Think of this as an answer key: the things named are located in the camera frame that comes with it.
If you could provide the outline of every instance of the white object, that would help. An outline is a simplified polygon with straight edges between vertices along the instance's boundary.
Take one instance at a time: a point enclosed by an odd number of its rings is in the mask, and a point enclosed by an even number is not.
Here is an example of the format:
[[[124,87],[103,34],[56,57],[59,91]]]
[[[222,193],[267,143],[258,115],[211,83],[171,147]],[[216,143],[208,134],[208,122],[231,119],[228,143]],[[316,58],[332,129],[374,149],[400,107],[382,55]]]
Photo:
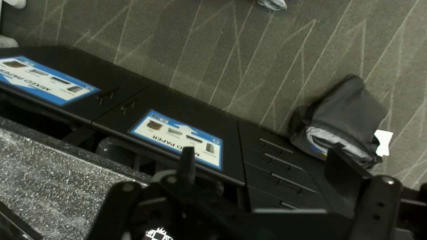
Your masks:
[[[16,49],[17,42],[11,38],[5,38],[0,35],[0,49]]]
[[[258,0],[259,6],[268,9],[271,11],[284,11],[287,10],[284,0]]]
[[[16,10],[23,10],[27,6],[27,0],[4,0],[4,3],[12,6]]]
[[[156,240],[159,239],[159,237],[162,237],[162,240],[174,240],[168,233],[163,229],[158,229],[158,230],[150,230],[146,233],[146,238],[150,240]]]
[[[392,133],[376,130],[374,135],[379,142],[379,147],[376,149],[376,155],[382,158],[388,157]]]

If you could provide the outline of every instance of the white sticker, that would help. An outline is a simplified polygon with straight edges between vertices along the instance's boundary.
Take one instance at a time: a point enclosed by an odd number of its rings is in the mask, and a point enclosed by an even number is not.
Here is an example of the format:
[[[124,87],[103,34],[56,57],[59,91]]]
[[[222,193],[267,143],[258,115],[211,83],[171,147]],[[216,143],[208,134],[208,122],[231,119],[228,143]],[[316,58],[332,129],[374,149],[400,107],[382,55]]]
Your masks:
[[[199,163],[222,169],[222,139],[156,111],[150,111],[131,135],[176,154],[182,154],[184,147],[194,147]]]
[[[150,230],[143,240],[174,240],[164,229]]]
[[[376,149],[376,155],[383,158],[390,155],[390,142],[392,138],[392,133],[383,131],[383,130],[376,130],[375,131],[375,138],[379,142],[379,146]]]

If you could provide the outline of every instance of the screw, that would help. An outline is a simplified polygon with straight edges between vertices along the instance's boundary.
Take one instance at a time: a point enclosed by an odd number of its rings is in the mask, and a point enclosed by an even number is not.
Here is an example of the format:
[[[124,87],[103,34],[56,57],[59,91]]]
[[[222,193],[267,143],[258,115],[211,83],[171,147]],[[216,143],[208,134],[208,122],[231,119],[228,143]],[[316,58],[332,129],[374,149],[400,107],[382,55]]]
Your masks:
[[[135,189],[134,185],[127,183],[127,185],[123,186],[122,190],[123,190],[123,193],[132,193],[134,189]]]
[[[128,110],[126,107],[120,107],[120,111],[123,113],[123,115],[126,115]]]
[[[176,183],[176,178],[175,178],[175,177],[170,177],[170,178],[168,178],[168,183],[170,183],[170,185],[175,185],[175,183]]]
[[[394,186],[394,185],[395,185],[395,181],[391,179],[391,178],[384,178],[384,182],[386,182],[388,186]]]

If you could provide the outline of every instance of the blue label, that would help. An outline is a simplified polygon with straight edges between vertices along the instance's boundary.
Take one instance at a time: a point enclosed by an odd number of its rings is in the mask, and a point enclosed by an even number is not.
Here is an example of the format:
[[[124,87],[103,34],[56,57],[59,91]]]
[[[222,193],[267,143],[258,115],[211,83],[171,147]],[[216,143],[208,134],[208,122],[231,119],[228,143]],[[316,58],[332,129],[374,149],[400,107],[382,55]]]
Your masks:
[[[0,83],[55,106],[67,106],[100,90],[24,57],[0,59]]]
[[[130,134],[175,154],[194,147],[198,163],[222,170],[222,139],[156,111],[151,110]]]

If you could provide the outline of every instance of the floor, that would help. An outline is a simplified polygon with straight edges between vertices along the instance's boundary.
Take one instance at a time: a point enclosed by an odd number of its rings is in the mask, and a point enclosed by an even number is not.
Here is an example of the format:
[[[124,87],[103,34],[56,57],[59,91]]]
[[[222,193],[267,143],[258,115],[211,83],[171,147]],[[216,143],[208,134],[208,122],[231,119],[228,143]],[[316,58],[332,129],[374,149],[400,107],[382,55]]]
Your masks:
[[[28,0],[4,14],[21,46],[72,46],[278,134],[348,74],[388,110],[375,169],[427,182],[427,0]]]

